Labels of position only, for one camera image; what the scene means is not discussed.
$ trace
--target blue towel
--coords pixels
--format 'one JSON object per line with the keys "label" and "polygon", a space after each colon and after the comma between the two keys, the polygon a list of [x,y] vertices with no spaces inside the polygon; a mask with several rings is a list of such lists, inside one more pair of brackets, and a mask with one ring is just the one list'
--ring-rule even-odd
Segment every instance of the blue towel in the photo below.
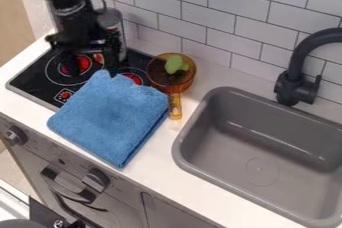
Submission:
{"label": "blue towel", "polygon": [[96,72],[48,121],[48,127],[123,168],[166,117],[167,96],[122,76]]}

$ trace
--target sink basin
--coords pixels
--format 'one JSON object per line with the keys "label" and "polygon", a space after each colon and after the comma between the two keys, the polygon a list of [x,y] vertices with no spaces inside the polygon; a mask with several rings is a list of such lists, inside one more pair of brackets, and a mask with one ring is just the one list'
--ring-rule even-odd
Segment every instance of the sink basin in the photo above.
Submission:
{"label": "sink basin", "polygon": [[183,170],[307,227],[342,221],[340,124],[222,87],[172,151]]}

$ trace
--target black stovetop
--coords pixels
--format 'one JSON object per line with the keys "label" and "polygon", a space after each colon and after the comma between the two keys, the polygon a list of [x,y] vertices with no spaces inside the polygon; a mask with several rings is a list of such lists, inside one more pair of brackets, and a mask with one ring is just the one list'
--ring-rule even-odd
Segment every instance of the black stovetop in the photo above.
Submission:
{"label": "black stovetop", "polygon": [[[64,103],[79,90],[86,81],[103,67],[101,53],[81,53],[79,55],[81,75],[69,76],[58,62],[58,52],[50,50],[32,63],[8,83],[8,88],[24,97],[38,102],[52,110]],[[137,84],[150,85],[145,73],[151,56],[129,49],[126,60],[118,73],[126,75]]]}

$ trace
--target faucet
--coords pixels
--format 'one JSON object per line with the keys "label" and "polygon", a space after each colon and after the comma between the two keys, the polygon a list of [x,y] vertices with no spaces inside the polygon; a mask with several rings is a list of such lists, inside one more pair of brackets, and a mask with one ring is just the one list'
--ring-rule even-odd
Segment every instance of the faucet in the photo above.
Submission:
{"label": "faucet", "polygon": [[305,58],[314,49],[336,42],[342,42],[342,28],[331,28],[311,34],[296,47],[289,68],[279,75],[274,88],[279,103],[286,106],[294,106],[299,101],[314,103],[322,76],[316,76],[314,82],[304,77],[302,69]]}

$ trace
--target oven door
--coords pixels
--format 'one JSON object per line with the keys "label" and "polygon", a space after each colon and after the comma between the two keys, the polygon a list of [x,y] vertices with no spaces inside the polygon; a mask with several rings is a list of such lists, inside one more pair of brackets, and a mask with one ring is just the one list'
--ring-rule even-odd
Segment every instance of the oven door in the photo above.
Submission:
{"label": "oven door", "polygon": [[93,176],[82,181],[21,146],[9,150],[43,203],[69,223],[80,219],[92,228],[143,227],[139,211],[99,192],[102,184]]}

